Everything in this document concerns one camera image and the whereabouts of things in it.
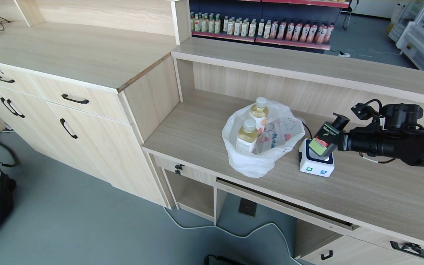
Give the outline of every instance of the counter top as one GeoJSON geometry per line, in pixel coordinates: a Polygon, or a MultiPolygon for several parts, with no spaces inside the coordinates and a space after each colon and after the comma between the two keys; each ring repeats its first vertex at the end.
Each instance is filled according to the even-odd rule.
{"type": "Polygon", "coordinates": [[[172,57],[424,103],[424,71],[333,55],[190,38],[172,57]]]}
{"type": "MultiPolygon", "coordinates": [[[[346,222],[424,242],[424,168],[399,160],[375,164],[356,152],[337,151],[332,175],[314,176],[299,170],[299,141],[262,178],[235,171],[229,164],[222,129],[231,114],[251,103],[196,89],[173,109],[143,149],[346,222]]],[[[293,114],[304,118],[313,132],[327,120],[297,111],[293,114]]]]}
{"type": "Polygon", "coordinates": [[[119,91],[176,47],[173,36],[106,27],[23,21],[4,24],[0,63],[119,91]]]}

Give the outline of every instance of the white bottle cap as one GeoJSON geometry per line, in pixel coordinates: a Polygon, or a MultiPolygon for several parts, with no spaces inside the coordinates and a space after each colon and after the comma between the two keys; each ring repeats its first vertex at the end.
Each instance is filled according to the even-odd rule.
{"type": "Polygon", "coordinates": [[[257,98],[256,99],[256,107],[259,109],[264,109],[266,107],[268,100],[266,98],[257,98]]]}
{"type": "Polygon", "coordinates": [[[252,133],[256,129],[256,121],[253,119],[247,119],[243,123],[243,129],[247,133],[252,133]]]}

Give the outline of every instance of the drawer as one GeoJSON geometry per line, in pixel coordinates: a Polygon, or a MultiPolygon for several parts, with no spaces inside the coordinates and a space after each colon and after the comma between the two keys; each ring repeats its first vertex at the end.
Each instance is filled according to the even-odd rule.
{"type": "Polygon", "coordinates": [[[228,183],[223,180],[217,180],[216,187],[220,190],[227,191],[241,198],[245,198],[255,203],[259,203],[281,213],[291,215],[295,218],[301,219],[313,225],[334,231],[339,234],[348,234],[353,231],[353,225],[347,222],[331,219],[326,216],[312,212],[309,209],[302,208],[298,205],[293,205],[288,202],[283,202],[277,198],[252,191],[248,188],[238,186],[236,184],[228,183]]]}
{"type": "Polygon", "coordinates": [[[193,180],[197,180],[209,186],[215,186],[216,177],[197,169],[191,168],[190,166],[181,165],[179,162],[171,161],[166,158],[159,156],[153,156],[156,161],[156,165],[169,170],[171,172],[179,172],[181,176],[188,177],[193,180]]]}
{"type": "Polygon", "coordinates": [[[48,101],[130,124],[115,89],[108,92],[86,88],[78,84],[39,75],[32,75],[31,79],[48,101]]]}
{"type": "Polygon", "coordinates": [[[407,245],[408,248],[407,251],[410,251],[410,243],[415,243],[420,245],[422,250],[424,251],[424,245],[422,243],[416,243],[416,242],[408,242],[405,240],[401,240],[400,238],[395,238],[389,235],[385,235],[383,233],[376,232],[374,230],[370,230],[365,227],[360,227],[357,230],[353,231],[349,234],[350,237],[357,238],[359,240],[363,240],[365,242],[378,245],[379,247],[386,248],[388,250],[397,251],[399,253],[403,253],[404,255],[409,255],[410,257],[415,257],[420,260],[424,260],[424,258],[419,257],[418,255],[409,254],[407,252],[401,251],[398,248],[402,248],[402,246],[407,245]]]}
{"type": "Polygon", "coordinates": [[[16,67],[0,64],[0,86],[42,97],[39,89],[32,82],[30,74],[16,67]]]}
{"type": "Polygon", "coordinates": [[[315,265],[424,265],[423,260],[387,250],[350,236],[335,238],[301,256],[315,265]]]}

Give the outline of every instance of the floor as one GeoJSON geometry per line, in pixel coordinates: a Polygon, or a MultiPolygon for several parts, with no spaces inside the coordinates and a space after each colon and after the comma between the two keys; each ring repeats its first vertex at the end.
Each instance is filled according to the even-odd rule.
{"type": "MultiPolygon", "coordinates": [[[[113,188],[35,152],[16,133],[1,133],[20,166],[3,168],[17,181],[15,208],[0,228],[0,264],[202,265],[208,254],[247,265],[292,265],[281,234],[267,226],[249,238],[216,228],[178,228],[161,206],[113,188]]],[[[0,161],[11,163],[0,147],[0,161]]],[[[295,218],[258,206],[256,217],[237,213],[240,198],[229,195],[218,225],[245,235],[275,222],[293,253],[295,218]]],[[[185,211],[170,211],[183,226],[211,222],[185,211]]],[[[211,265],[223,264],[212,262],[211,265]]]]}
{"type": "MultiPolygon", "coordinates": [[[[350,53],[352,58],[417,69],[388,37],[389,20],[352,15],[348,30],[343,29],[344,15],[340,15],[330,39],[331,50],[350,53]]],[[[338,52],[325,51],[337,56],[338,52]]]]}

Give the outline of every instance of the plastic bag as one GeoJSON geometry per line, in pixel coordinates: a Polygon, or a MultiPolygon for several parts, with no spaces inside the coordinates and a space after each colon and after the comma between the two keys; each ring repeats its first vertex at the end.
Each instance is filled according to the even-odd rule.
{"type": "Polygon", "coordinates": [[[235,112],[222,130],[222,138],[229,155],[229,163],[247,177],[261,178],[274,168],[274,162],[292,151],[305,135],[302,122],[292,115],[291,109],[276,101],[268,101],[269,109],[266,127],[256,141],[253,153],[235,148],[237,136],[243,122],[250,118],[250,108],[235,112]]]}

